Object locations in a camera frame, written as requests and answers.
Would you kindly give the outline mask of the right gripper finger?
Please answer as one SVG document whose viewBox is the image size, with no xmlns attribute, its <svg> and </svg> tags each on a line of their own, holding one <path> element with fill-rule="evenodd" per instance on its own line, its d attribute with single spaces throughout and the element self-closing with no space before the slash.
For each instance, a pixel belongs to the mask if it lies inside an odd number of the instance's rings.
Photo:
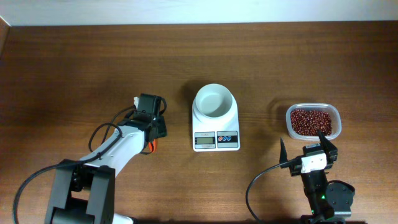
<svg viewBox="0 0 398 224">
<path fill-rule="evenodd" d="M 285 144 L 282 138 L 280 138 L 280 156 L 279 156 L 279 165 L 281 169 L 284 169 L 289 166 L 289 160 L 287 158 L 287 151 L 285 148 Z"/>
<path fill-rule="evenodd" d="M 322 145 L 325 152 L 338 152 L 337 147 L 326 138 L 326 136 L 320 129 L 317 130 L 317 134 L 320 140 L 320 144 Z"/>
</svg>

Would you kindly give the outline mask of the orange measuring scoop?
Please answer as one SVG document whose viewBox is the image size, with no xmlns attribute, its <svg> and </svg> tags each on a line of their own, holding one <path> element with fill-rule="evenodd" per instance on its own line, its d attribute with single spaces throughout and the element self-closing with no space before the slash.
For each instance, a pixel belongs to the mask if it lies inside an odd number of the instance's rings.
<svg viewBox="0 0 398 224">
<path fill-rule="evenodd" d="M 148 148 L 150 153 L 154 153 L 157 150 L 157 140 L 153 140 L 148 143 Z"/>
</svg>

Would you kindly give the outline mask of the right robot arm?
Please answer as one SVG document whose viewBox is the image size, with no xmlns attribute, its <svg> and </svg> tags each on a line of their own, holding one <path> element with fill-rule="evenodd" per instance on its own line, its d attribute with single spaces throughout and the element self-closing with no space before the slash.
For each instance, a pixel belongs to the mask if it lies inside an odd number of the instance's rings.
<svg viewBox="0 0 398 224">
<path fill-rule="evenodd" d="M 326 171 L 336 162 L 338 148 L 321 131 L 318 137 L 319 143 L 304 146 L 303 154 L 291 160 L 280 140 L 280 167 L 288 168 L 292 177 L 301 177 L 312 214 L 301 216 L 300 223 L 345 223 L 351 216 L 355 188 L 340 180 L 327 180 Z"/>
</svg>

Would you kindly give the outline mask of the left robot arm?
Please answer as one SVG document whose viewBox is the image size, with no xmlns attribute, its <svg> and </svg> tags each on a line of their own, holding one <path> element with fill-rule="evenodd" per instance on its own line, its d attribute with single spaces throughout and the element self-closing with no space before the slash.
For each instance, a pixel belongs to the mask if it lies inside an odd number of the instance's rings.
<svg viewBox="0 0 398 224">
<path fill-rule="evenodd" d="M 79 161 L 65 159 L 55 169 L 45 223 L 137 223 L 114 211 L 115 179 L 136 155 L 155 152 L 167 135 L 161 96 L 141 94 L 114 133 Z"/>
</svg>

